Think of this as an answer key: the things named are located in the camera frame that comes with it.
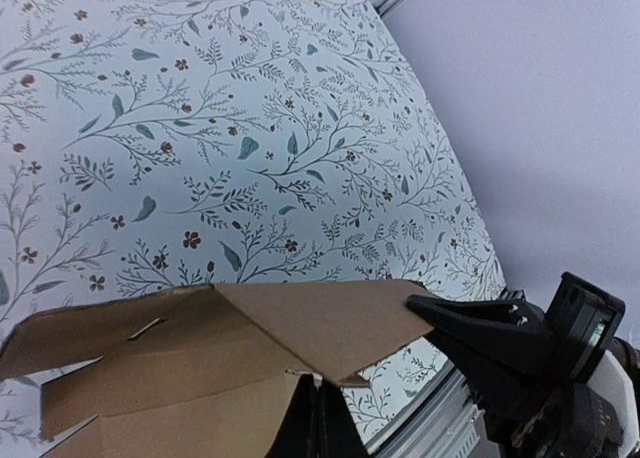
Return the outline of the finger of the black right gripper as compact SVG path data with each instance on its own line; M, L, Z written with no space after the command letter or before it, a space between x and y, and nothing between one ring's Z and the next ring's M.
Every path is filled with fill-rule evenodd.
M443 352L503 418L531 418L551 390L555 333L540 308L518 299L457 302L411 295L405 306L433 327L426 339Z

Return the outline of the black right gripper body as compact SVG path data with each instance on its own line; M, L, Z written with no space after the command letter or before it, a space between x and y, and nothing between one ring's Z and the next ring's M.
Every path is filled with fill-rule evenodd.
M639 351L615 335L624 313L620 299L563 273L541 320L557 342L531 379L544 402L525 420L485 413L500 456L638 456Z

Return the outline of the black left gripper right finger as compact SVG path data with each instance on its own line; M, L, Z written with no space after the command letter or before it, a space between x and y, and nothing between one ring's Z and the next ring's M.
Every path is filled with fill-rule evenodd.
M329 381L319 388L319 456L369 458L342 390Z

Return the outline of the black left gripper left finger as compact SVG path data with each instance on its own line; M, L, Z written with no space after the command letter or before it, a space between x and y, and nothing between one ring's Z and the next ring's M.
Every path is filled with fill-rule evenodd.
M318 389L311 374L301 375L266 458L318 456Z

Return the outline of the brown cardboard box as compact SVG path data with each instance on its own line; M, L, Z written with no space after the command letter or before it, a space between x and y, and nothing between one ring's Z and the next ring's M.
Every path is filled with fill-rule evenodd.
M41 435L56 457L262 457L295 386L361 372L430 331L408 281L215 284L39 312L3 378L53 368Z

